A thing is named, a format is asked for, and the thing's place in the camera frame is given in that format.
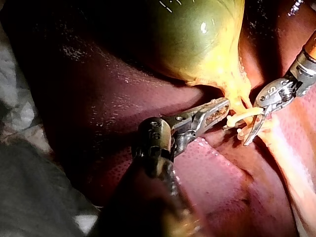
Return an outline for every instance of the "reddish liver surface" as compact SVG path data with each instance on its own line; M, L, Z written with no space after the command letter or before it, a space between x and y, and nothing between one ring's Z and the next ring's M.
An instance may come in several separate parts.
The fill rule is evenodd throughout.
M131 132L143 119L219 97L210 87L189 88L118 59L71 5L8 2L1 23L29 80L50 144L73 185L96 205L107 204L130 165ZM306 6L295 17L283 17L281 12L275 38L269 38L279 54L266 49L260 35L248 37L249 29L243 27L240 55L253 87L280 77L316 25ZM267 55L258 54L262 47L278 59L265 60ZM313 88L278 112L284 137L313 180L315 95ZM233 131L215 128L191 143L175 167L217 236L296 236L280 171L259 139L243 147ZM151 192L147 184L133 185L143 187L138 194Z

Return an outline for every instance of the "forceps jaw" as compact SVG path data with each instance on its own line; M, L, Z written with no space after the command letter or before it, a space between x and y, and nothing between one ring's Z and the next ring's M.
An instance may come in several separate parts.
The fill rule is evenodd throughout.
M257 136L258 132L260 131L260 128L263 125L266 117L268 116L268 114L271 113L272 108L273 106L269 105L268 107L264 108L264 111L262 114L254 116L253 122L252 122L252 128L247 139L243 143L244 146L248 146L250 143L252 143L253 139Z
M230 110L230 101L219 98L170 117L162 117L171 127L174 137L174 157L187 145L223 120Z

